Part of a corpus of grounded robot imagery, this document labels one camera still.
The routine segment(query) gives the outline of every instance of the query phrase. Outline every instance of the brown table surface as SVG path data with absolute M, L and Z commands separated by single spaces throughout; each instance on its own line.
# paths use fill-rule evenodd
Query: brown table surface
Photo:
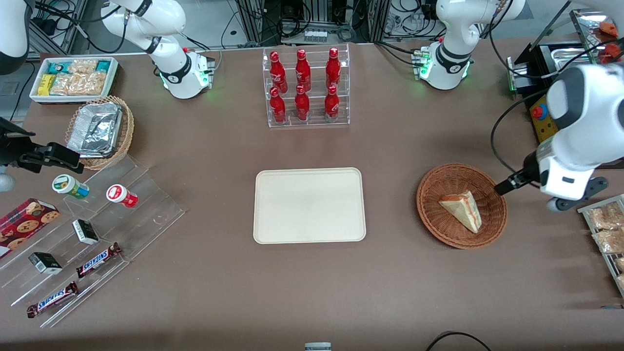
M 516 56 L 529 39 L 499 42 Z M 550 213 L 546 195 L 517 190 L 503 236 L 470 251 L 437 241 L 415 212 L 420 179 L 440 164 L 509 175 L 489 146 L 512 103 L 490 44 L 479 44 L 453 91 L 414 81 L 376 46 L 350 48 L 351 125 L 288 131 L 266 125 L 260 49 L 226 52 L 214 88 L 187 101 L 163 89 L 148 56 L 119 56 L 116 95 L 136 121 L 130 154 L 188 213 L 52 329 L 0 299 L 0 349 L 285 351 L 329 341 L 336 351 L 424 350 L 446 330 L 493 350 L 622 349 L 624 311 L 600 310 L 621 300 L 575 211 Z M 62 142 L 75 109 L 33 103 L 25 128 L 35 141 Z M 518 108 L 498 131 L 516 167 L 536 146 L 527 118 Z M 257 244 L 257 173 L 319 167 L 362 172 L 366 238 Z M 0 195 L 0 213 L 27 197 L 61 201 L 50 187 L 59 169 L 9 172 L 19 183 Z M 611 181 L 599 199 L 623 192 L 622 171 L 598 174 Z M 434 350 L 480 350 L 449 339 Z

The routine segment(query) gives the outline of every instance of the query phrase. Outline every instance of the sandwich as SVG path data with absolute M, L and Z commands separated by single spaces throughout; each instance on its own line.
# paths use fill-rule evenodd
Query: sandwich
M 471 232 L 475 234 L 479 232 L 482 224 L 481 215 L 471 192 L 444 196 L 439 203 Z

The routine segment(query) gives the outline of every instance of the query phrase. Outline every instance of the coca-cola bottle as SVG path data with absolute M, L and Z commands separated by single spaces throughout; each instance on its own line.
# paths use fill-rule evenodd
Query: coca-cola bottle
M 286 83 L 286 70 L 280 62 L 280 54 L 277 51 L 272 51 L 269 56 L 271 57 L 271 80 L 273 81 L 273 86 L 280 90 L 280 94 L 286 94 L 288 83 Z
M 338 86 L 340 83 L 340 62 L 338 61 L 338 49 L 332 47 L 329 49 L 329 60 L 325 66 L 325 74 L 327 75 L 327 88 L 332 84 Z
M 310 99 L 306 94 L 306 88 L 303 84 L 297 86 L 297 96 L 295 96 L 295 105 L 297 106 L 297 118 L 305 122 L 310 114 Z
M 276 87 L 271 87 L 270 92 L 271 99 L 269 100 L 269 104 L 271 105 L 275 123 L 284 124 L 286 123 L 286 104 L 284 103 L 284 99 L 281 98 L 280 91 Z
M 297 50 L 297 66 L 295 67 L 297 84 L 302 84 L 306 91 L 312 89 L 312 76 L 310 73 L 310 63 L 306 58 L 304 49 Z
M 325 97 L 325 120 L 329 123 L 334 123 L 338 119 L 338 105 L 340 104 L 340 98 L 336 95 L 335 84 L 329 86 L 327 89 L 327 96 Z

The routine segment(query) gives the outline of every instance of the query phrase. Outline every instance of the wicker basket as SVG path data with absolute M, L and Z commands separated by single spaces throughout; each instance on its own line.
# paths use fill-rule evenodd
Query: wicker basket
M 93 171 L 99 171 L 105 166 L 116 163 L 123 159 L 126 153 L 128 153 L 128 149 L 130 149 L 130 143 L 132 142 L 132 133 L 134 131 L 134 117 L 132 116 L 132 111 L 130 111 L 128 105 L 122 99 L 119 99 L 116 96 L 107 96 L 101 99 L 89 101 L 86 105 L 103 104 L 105 102 L 114 102 L 121 105 L 124 108 L 124 114 L 122 116 L 122 124 L 119 127 L 119 137 L 117 138 L 117 145 L 115 146 L 115 154 L 107 159 L 80 159 L 80 162 L 84 164 L 86 168 Z M 78 116 L 78 111 L 74 113 L 74 117 L 69 122 L 69 127 L 67 128 L 67 132 L 65 133 L 66 144 L 67 142 L 69 142 L 69 136 L 74 130 L 76 116 Z
M 507 203 L 494 191 L 487 174 L 465 164 L 445 164 L 429 171 L 418 185 L 416 207 L 424 225 L 440 241 L 458 249 L 478 249 L 493 243 L 507 225 Z M 471 191 L 483 224 L 475 234 L 438 201 L 442 196 Z

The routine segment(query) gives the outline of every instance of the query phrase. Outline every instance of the small black box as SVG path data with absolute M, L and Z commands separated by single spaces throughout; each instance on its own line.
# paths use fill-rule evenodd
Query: small black box
M 28 257 L 39 273 L 57 274 L 61 271 L 61 265 L 47 252 L 33 252 Z
M 82 219 L 77 219 L 72 223 L 74 226 L 74 232 L 78 235 L 78 240 L 85 244 L 94 245 L 100 240 L 93 229 L 93 225 L 90 222 Z

